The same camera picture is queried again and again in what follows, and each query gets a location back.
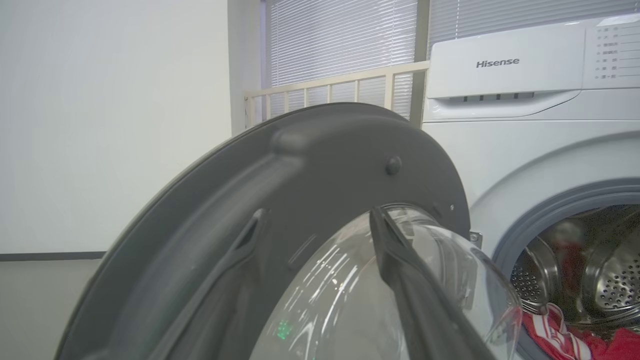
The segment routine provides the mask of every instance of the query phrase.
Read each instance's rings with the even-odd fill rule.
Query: metal railing
[[[273,88],[267,88],[262,90],[245,91],[244,103],[246,109],[246,124],[247,127],[252,127],[257,124],[257,118],[262,118],[262,105],[259,109],[256,108],[256,98],[265,97],[264,111],[266,120],[272,117],[271,111],[271,97],[275,94],[284,95],[284,113],[289,112],[289,93],[297,90],[303,91],[303,108],[309,106],[309,90],[313,88],[326,87],[327,95],[326,102],[332,101],[332,88],[335,85],[353,83],[354,96],[353,101],[359,101],[360,82],[368,79],[384,78],[385,79],[385,98],[384,107],[392,109],[394,100],[394,83],[397,75],[412,74],[415,72],[426,72],[429,69],[428,61],[420,61],[416,63],[406,63],[400,65],[393,65],[388,67],[379,67],[377,69],[371,69],[360,72],[352,72],[350,74],[332,76],[330,78],[305,81],[302,83],[288,84],[282,86],[276,86]]]

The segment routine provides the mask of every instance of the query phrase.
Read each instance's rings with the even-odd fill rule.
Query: wall
[[[227,0],[1,2],[0,254],[107,250],[227,139],[228,39]]]
[[[0,263],[2,359],[51,360],[98,260]]]
[[[228,0],[228,14],[231,119],[237,135],[246,128],[243,92],[262,88],[260,0]]]

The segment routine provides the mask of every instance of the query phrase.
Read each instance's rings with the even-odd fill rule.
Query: window blind
[[[413,62],[417,0],[266,0],[266,84],[269,87]],[[359,101],[382,106],[384,79],[360,83]],[[408,117],[412,75],[396,76],[394,111]],[[309,90],[322,104],[326,88]],[[353,101],[354,85],[333,86],[332,102]],[[289,109],[303,106],[302,90]],[[284,96],[271,97],[273,116]]]
[[[638,12],[636,0],[431,0],[429,47],[437,42],[555,22]]]

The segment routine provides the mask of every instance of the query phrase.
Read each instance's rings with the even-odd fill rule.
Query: laundry
[[[553,360],[632,360],[638,358],[640,335],[618,329],[610,342],[564,323],[560,307],[547,304],[546,315],[525,313],[522,324],[529,336]]]

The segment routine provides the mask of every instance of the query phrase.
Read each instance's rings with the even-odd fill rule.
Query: black baseboard strip
[[[54,261],[102,259],[106,251],[86,252],[34,252],[27,254],[0,254],[0,261]]]

